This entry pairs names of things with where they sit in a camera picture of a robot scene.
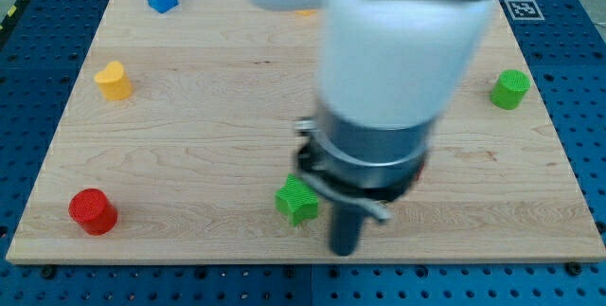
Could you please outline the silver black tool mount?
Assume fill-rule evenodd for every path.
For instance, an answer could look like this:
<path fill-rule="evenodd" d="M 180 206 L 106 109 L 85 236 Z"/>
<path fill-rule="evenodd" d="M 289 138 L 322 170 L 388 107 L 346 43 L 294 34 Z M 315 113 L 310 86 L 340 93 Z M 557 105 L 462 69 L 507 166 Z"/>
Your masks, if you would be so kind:
<path fill-rule="evenodd" d="M 371 126 L 321 102 L 294 124 L 308 142 L 295 157 L 296 175 L 334 202 L 392 202 L 416 183 L 428 154 L 430 121 Z"/>

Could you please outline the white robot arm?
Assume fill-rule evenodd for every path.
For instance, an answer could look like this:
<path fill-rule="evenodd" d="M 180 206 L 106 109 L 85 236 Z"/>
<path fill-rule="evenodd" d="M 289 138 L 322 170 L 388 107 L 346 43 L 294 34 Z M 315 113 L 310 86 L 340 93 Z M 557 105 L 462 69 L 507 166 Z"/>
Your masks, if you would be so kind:
<path fill-rule="evenodd" d="M 295 173 L 333 204 L 330 249 L 351 254 L 365 218 L 413 184 L 432 129 L 472 61 L 493 0 L 249 0 L 324 14 L 315 112 Z"/>

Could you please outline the yellow block behind arm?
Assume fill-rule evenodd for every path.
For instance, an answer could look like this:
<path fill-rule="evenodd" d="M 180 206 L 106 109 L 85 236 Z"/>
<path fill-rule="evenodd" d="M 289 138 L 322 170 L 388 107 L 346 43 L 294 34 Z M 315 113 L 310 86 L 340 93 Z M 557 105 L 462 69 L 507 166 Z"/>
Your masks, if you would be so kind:
<path fill-rule="evenodd" d="M 303 9 L 303 10 L 296 10 L 295 13 L 297 15 L 301 15 L 301 16 L 310 16 L 310 15 L 314 15 L 317 12 L 317 9 Z"/>

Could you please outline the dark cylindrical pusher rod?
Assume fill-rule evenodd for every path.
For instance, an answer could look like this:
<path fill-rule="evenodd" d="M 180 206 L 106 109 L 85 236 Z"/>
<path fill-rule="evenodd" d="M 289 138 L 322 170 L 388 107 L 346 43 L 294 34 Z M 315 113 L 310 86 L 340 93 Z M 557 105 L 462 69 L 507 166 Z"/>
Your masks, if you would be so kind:
<path fill-rule="evenodd" d="M 359 207 L 334 204 L 330 221 L 330 250 L 338 256 L 352 254 L 359 242 L 365 214 Z"/>

